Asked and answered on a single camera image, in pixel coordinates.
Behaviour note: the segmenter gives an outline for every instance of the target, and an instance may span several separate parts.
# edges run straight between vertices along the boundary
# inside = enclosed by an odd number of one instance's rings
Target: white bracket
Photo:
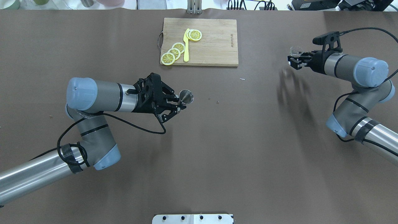
[[[155,215],[152,224],[234,224],[233,214]]]
[[[202,14],[202,0],[188,0],[188,14]]]

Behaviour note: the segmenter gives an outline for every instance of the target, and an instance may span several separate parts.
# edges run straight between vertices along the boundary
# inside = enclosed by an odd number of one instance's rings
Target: wooden cutting board
[[[202,39],[189,41],[188,62],[184,62],[182,54],[172,65],[238,66],[236,20],[165,18],[161,56],[174,43],[184,43],[187,28],[200,30]]]

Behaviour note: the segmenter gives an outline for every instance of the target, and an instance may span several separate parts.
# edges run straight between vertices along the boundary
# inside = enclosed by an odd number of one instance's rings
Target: gray table
[[[164,17],[237,19],[238,68],[160,65]],[[312,38],[327,31],[398,35],[397,21],[393,12],[1,11],[2,171],[55,147],[72,123],[72,77],[132,84],[156,72],[195,101],[163,136],[108,119],[120,162],[6,204],[0,222],[148,224],[154,214],[228,212],[237,224],[397,223],[398,168],[324,125],[350,84],[286,64],[290,46],[318,49]],[[345,53],[396,69],[398,47],[384,33],[341,41]],[[370,117],[398,130],[397,107],[395,97]],[[160,130],[152,115],[117,115]],[[63,142],[78,140],[72,130]]]

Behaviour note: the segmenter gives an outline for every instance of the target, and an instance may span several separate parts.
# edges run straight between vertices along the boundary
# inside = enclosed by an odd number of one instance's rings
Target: lime slice
[[[164,65],[171,65],[176,61],[176,57],[174,56],[174,54],[167,52],[164,53],[161,57],[160,57],[160,61],[164,64]]]
[[[177,49],[177,48],[171,48],[168,52],[172,53],[174,55],[174,57],[176,58],[176,60],[178,60],[179,57],[181,56],[181,53],[180,53],[179,49]]]
[[[202,39],[202,32],[197,29],[192,29],[188,32],[188,38],[192,41],[198,41]]]
[[[173,44],[172,48],[177,48],[181,54],[185,51],[185,45],[180,42]]]

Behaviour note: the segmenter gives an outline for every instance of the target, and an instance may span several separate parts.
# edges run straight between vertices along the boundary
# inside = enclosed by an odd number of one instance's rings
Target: yellow knife
[[[189,61],[189,51],[188,51],[188,37],[187,37],[187,32],[189,31],[189,28],[185,31],[184,33],[184,38],[182,39],[185,43],[185,51],[184,51],[184,62]]]

